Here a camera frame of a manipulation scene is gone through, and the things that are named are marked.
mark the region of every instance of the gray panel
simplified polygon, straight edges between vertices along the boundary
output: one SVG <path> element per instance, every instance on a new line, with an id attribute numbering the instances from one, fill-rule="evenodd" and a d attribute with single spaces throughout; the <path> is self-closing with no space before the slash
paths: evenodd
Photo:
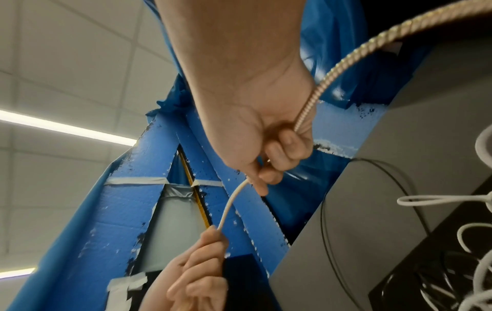
<path id="1" fill-rule="evenodd" d="M 492 123 L 492 40 L 443 44 L 398 94 L 357 157 L 386 168 L 413 194 L 469 194 L 488 176 L 474 142 Z M 364 309 L 369 291 L 425 236 L 381 171 L 352 162 L 325 198 L 328 233 L 344 279 Z M 455 207 L 425 209 L 435 228 Z M 326 257 L 319 209 L 270 278 L 284 311 L 356 310 Z"/>
<path id="2" fill-rule="evenodd" d="M 206 229 L 189 186 L 168 184 L 140 271 L 162 270 L 177 255 L 189 249 Z"/>

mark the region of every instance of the ceiling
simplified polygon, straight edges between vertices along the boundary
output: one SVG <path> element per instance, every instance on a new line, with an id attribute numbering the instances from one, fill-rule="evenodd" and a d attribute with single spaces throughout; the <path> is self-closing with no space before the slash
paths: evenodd
<path id="1" fill-rule="evenodd" d="M 170 59 L 140 0 L 0 1 L 0 109 L 138 138 Z M 0 271 L 35 266 L 126 149 L 0 122 Z M 23 281 L 0 282 L 0 311 Z"/>

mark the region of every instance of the ceiling light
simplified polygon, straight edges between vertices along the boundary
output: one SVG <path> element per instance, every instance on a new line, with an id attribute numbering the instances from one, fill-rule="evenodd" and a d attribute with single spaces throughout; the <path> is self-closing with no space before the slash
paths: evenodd
<path id="1" fill-rule="evenodd" d="M 36 268 L 0 272 L 0 280 L 30 275 Z"/>
<path id="2" fill-rule="evenodd" d="M 52 122 L 48 120 L 25 116 L 18 113 L 8 112 L 5 110 L 0 110 L 0 120 L 9 123 L 39 128 L 39 129 L 45 129 L 45 130 L 50 130 L 50 131 L 55 131 L 65 134 L 71 134 L 71 135 L 87 137 L 87 138 L 92 138 L 102 141 L 124 144 L 126 146 L 133 146 L 137 142 L 136 139 L 83 129 L 63 123 Z"/>

